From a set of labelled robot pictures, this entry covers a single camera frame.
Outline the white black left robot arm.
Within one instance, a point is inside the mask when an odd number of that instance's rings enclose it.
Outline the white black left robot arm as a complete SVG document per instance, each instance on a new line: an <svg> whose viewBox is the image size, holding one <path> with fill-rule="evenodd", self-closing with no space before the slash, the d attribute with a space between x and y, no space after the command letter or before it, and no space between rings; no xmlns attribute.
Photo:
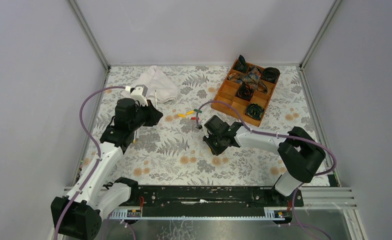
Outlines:
<svg viewBox="0 0 392 240"><path fill-rule="evenodd" d="M135 132L142 126L157 125L162 116L150 100L118 100L115 114L97 142L97 155L73 188L51 203L54 239L62 234L93 240L110 212L123 202L137 199L138 183L131 179L115 182L103 195L99 192L107 174L133 143Z"/></svg>

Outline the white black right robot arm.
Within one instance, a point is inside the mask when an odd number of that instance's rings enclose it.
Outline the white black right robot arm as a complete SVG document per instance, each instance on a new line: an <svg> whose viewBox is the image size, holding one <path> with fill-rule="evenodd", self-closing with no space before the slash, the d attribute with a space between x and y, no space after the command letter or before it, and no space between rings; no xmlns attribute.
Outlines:
<svg viewBox="0 0 392 240"><path fill-rule="evenodd" d="M271 134L241 122L229 125L214 115L199 128L204 130L203 141L215 156L230 147L250 147L279 155L286 171L273 185L273 190L284 197L303 183L310 183L326 156L324 149L296 126L284 135Z"/></svg>

